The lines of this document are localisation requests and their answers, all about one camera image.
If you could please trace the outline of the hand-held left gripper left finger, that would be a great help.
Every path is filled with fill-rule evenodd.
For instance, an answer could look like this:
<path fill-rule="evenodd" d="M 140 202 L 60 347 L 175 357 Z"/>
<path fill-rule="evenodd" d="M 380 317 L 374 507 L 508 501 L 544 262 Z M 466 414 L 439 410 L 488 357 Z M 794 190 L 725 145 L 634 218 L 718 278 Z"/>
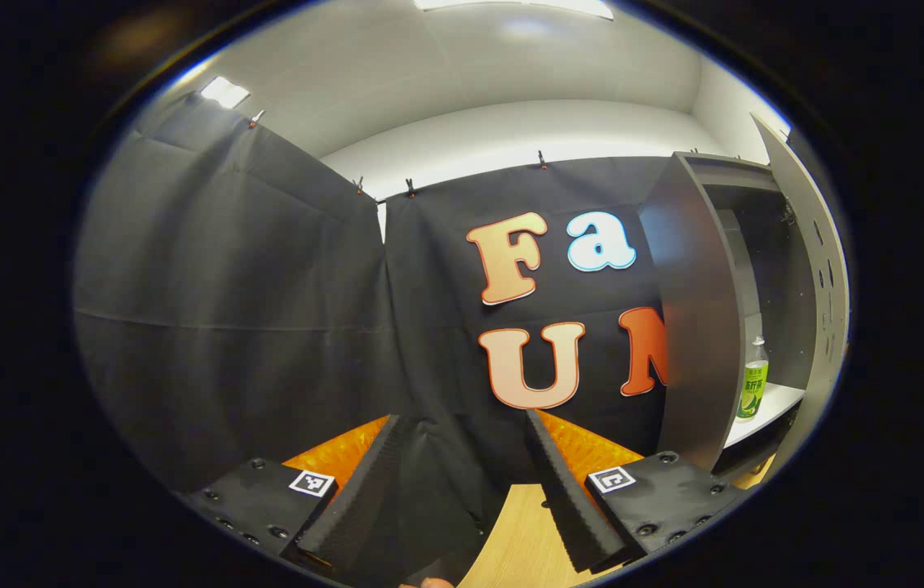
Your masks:
<path fill-rule="evenodd" d="M 400 416 L 382 416 L 286 461 L 247 459 L 182 496 L 254 550 L 341 577 L 394 490 Z"/>

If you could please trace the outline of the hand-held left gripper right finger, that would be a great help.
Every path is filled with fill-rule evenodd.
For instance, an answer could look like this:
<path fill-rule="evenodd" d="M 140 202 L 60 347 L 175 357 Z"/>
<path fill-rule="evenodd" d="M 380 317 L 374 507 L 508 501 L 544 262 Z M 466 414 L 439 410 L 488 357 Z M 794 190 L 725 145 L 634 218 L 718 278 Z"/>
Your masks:
<path fill-rule="evenodd" d="M 577 572 L 649 557 L 747 494 L 676 452 L 642 457 L 547 411 L 528 410 L 525 418 L 526 447 Z"/>

